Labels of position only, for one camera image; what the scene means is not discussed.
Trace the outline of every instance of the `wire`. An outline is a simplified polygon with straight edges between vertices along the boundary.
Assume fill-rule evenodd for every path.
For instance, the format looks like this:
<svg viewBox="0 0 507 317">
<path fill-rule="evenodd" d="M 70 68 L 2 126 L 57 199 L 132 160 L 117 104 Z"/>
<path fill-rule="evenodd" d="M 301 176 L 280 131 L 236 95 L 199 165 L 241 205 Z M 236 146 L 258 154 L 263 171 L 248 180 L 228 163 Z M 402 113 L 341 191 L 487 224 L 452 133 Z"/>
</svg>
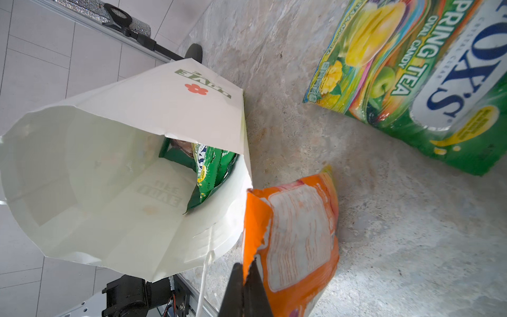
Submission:
<svg viewBox="0 0 507 317">
<path fill-rule="evenodd" d="M 169 309 L 169 303 L 171 302 L 171 299 L 173 297 L 169 297 L 169 300 L 167 301 L 167 305 L 165 305 L 164 313 L 162 314 L 162 317 L 167 317 L 167 310 Z"/>
</svg>

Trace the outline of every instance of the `green snack bag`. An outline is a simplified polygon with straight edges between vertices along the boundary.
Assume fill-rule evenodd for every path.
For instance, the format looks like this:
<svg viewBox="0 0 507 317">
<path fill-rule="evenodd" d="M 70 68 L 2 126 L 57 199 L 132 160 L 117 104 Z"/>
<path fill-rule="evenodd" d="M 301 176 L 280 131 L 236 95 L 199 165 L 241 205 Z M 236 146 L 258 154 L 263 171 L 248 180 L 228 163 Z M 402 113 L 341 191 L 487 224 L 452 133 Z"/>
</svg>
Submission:
<svg viewBox="0 0 507 317">
<path fill-rule="evenodd" d="M 220 185 L 229 176 L 232 164 L 236 161 L 236 153 L 231 151 L 222 151 L 219 169 L 216 172 L 215 187 Z"/>
<path fill-rule="evenodd" d="M 197 172 L 200 202 L 203 202 L 215 187 L 216 174 L 219 170 L 222 150 L 203 144 L 192 144 Z"/>
<path fill-rule="evenodd" d="M 236 153 L 222 151 L 203 144 L 192 144 L 196 161 L 197 186 L 187 210 L 200 205 L 211 196 L 229 176 L 236 161 Z"/>
<path fill-rule="evenodd" d="M 187 205 L 190 210 L 213 194 L 229 176 L 236 161 L 236 153 L 223 151 L 203 144 L 166 138 L 159 157 L 194 170 L 197 185 Z"/>
</svg>

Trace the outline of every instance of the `fox's candy bag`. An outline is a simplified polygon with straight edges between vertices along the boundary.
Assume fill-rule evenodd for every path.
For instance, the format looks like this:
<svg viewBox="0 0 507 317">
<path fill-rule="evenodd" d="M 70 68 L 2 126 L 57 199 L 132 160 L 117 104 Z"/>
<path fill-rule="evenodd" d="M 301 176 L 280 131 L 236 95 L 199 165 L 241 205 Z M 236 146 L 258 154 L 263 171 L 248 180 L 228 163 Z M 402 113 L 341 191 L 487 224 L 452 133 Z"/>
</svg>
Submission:
<svg viewBox="0 0 507 317">
<path fill-rule="evenodd" d="M 350 0 L 304 102 L 465 172 L 507 150 L 507 1 Z"/>
<path fill-rule="evenodd" d="M 329 169 L 288 185 L 249 190 L 243 277 L 255 259 L 274 317 L 309 315 L 335 275 L 337 221 Z"/>
</svg>

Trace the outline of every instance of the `white tile floor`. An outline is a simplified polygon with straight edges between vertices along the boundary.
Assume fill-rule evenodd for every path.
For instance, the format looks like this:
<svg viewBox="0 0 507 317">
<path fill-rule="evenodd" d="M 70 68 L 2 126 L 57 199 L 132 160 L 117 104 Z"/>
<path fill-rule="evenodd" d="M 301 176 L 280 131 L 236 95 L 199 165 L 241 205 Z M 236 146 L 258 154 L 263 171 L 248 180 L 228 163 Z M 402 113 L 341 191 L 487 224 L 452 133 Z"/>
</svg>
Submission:
<svg viewBox="0 0 507 317">
<path fill-rule="evenodd" d="M 155 40 L 159 42 L 162 36 L 179 46 L 210 3 L 211 0 L 172 0 Z"/>
<path fill-rule="evenodd" d="M 176 50 L 209 4 L 204 1 L 202 12 L 194 9 L 197 17 L 175 26 L 164 18 L 176 1 L 149 0 L 141 6 L 139 1 L 120 0 L 119 6 L 150 23 L 152 37 L 163 21 L 163 31 L 185 33 L 176 32 L 177 39 L 160 43 Z M 30 0 L 0 0 L 0 135 L 27 111 L 162 63 Z M 120 276 L 107 268 L 45 258 L 0 205 L 0 316 L 53 317 Z"/>
</svg>

